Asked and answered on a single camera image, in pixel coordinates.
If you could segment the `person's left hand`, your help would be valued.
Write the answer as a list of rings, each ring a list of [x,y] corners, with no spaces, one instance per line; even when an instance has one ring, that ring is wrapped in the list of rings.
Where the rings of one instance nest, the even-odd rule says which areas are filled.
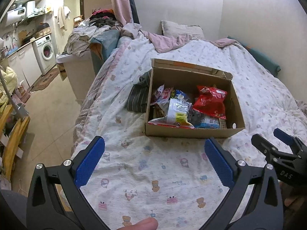
[[[134,225],[124,226],[118,230],[156,230],[157,228],[158,221],[155,218],[146,218]]]

